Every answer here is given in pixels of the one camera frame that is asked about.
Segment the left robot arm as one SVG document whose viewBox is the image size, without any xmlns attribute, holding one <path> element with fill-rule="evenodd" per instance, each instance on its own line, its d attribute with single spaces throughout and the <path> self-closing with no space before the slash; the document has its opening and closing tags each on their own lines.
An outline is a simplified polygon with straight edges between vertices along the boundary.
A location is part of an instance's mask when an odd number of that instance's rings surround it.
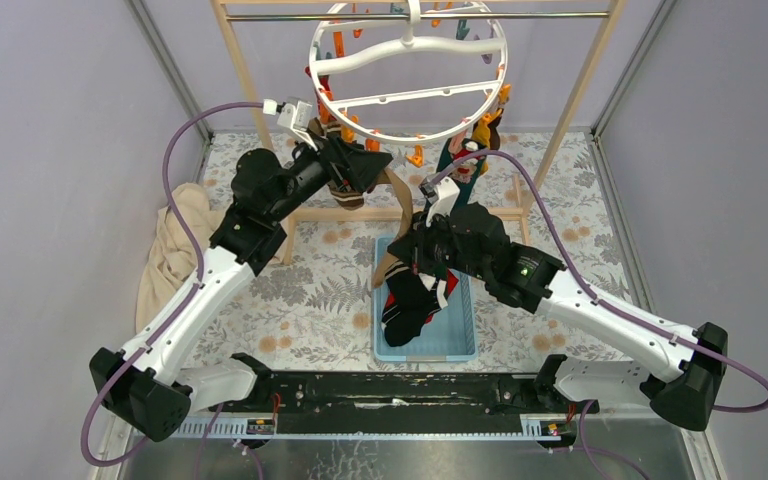
<svg viewBox="0 0 768 480">
<path fill-rule="evenodd" d="M 392 160 L 340 138 L 297 145 L 287 165 L 269 149 L 244 153 L 231 181 L 232 202 L 191 276 L 120 350 L 101 348 L 91 358 L 101 405 L 154 442 L 206 407 L 234 400 L 248 411 L 264 407 L 271 387 L 250 367 L 186 369 L 185 360 L 209 323 L 275 256 L 287 237 L 285 218 L 328 184 L 367 192 Z"/>
</svg>

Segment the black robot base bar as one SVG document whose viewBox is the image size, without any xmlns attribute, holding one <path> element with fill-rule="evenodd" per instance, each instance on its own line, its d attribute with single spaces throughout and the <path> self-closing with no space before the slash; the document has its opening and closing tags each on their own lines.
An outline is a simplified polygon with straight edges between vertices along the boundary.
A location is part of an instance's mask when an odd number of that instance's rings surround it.
<svg viewBox="0 0 768 480">
<path fill-rule="evenodd" d="M 246 354 L 252 391 L 230 413 L 263 414 L 280 434 L 538 435 L 527 421 L 566 422 L 597 402 L 564 398 L 544 374 L 273 370 Z"/>
</svg>

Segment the red patterned sock pair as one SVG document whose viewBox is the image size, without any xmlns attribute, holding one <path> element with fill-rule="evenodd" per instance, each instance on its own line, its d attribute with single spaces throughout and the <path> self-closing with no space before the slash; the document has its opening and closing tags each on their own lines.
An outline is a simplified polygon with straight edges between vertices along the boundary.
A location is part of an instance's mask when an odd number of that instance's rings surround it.
<svg viewBox="0 0 768 480">
<path fill-rule="evenodd" d="M 331 114 L 322 101 L 323 96 L 329 100 L 333 99 L 329 86 L 328 75 L 317 76 L 317 80 L 314 82 L 314 92 L 316 95 L 316 104 L 318 108 L 318 120 L 322 124 L 329 123 L 331 121 Z"/>
</svg>

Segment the brown striped sock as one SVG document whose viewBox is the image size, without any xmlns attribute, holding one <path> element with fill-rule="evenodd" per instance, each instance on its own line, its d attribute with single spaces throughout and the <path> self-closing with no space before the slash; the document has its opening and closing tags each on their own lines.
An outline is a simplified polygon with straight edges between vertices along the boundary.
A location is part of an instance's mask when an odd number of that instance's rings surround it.
<svg viewBox="0 0 768 480">
<path fill-rule="evenodd" d="M 318 117 L 312 118 L 308 122 L 308 130 L 320 137 L 343 138 L 342 125 L 336 120 L 322 123 Z M 356 190 L 338 187 L 333 181 L 330 181 L 327 187 L 331 197 L 345 210 L 354 211 L 365 205 L 364 196 Z"/>
</svg>

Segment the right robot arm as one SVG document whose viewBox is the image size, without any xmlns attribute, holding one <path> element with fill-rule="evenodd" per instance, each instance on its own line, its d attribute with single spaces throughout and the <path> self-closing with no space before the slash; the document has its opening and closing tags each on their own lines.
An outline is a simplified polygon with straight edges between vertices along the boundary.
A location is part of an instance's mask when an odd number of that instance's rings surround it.
<svg viewBox="0 0 768 480">
<path fill-rule="evenodd" d="M 628 355 L 605 364 L 564 355 L 547 359 L 533 386 L 543 410 L 597 400 L 648 406 L 687 430 L 707 428 L 726 367 L 699 350 L 726 353 L 728 334 L 720 326 L 674 323 L 596 287 L 584 289 L 571 266 L 512 241 L 502 221 L 477 203 L 430 225 L 416 214 L 388 251 L 416 273 L 456 270 L 481 280 L 500 303 L 562 320 Z"/>
</svg>

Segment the white round clip hanger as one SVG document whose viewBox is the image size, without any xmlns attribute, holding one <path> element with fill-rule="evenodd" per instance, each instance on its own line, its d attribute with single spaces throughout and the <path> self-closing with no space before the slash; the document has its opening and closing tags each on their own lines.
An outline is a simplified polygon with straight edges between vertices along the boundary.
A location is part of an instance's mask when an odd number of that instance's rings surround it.
<svg viewBox="0 0 768 480">
<path fill-rule="evenodd" d="M 499 20 L 478 1 L 389 12 L 338 3 L 315 28 L 308 71 L 329 76 L 331 120 L 398 145 L 441 141 L 507 100 L 509 49 Z"/>
</svg>

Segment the black sock with beige stripes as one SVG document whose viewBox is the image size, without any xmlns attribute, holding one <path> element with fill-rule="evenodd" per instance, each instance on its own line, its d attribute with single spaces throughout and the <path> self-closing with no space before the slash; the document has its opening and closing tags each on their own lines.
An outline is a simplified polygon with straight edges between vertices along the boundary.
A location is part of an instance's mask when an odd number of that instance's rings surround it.
<svg viewBox="0 0 768 480">
<path fill-rule="evenodd" d="M 408 344 L 441 311 L 436 299 L 436 276 L 414 274 L 396 260 L 385 273 L 388 296 L 382 310 L 381 329 L 390 347 Z"/>
</svg>

